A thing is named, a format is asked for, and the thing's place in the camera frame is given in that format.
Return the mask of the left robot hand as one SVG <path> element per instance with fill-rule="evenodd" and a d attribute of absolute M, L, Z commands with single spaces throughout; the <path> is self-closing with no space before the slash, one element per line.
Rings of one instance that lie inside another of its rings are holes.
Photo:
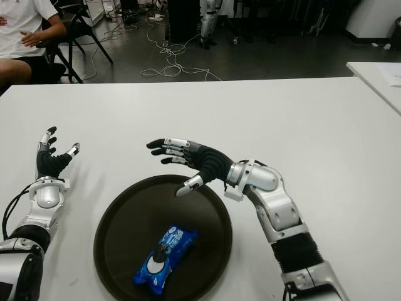
<path fill-rule="evenodd" d="M 50 177 L 57 179 L 61 172 L 69 165 L 80 151 L 80 143 L 71 146 L 65 153 L 54 156 L 56 148 L 52 145 L 57 141 L 54 136 L 57 127 L 50 127 L 40 138 L 36 152 L 35 179 Z"/>

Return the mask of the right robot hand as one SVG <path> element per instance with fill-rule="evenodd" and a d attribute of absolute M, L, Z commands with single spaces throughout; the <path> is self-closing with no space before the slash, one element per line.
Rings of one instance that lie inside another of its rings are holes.
<path fill-rule="evenodd" d="M 181 197 L 215 180 L 226 181 L 234 161 L 222 152 L 196 142 L 164 138 L 147 144 L 153 156 L 165 156 L 160 162 L 180 164 L 197 171 L 197 174 L 184 181 L 176 189 L 175 195 Z"/>

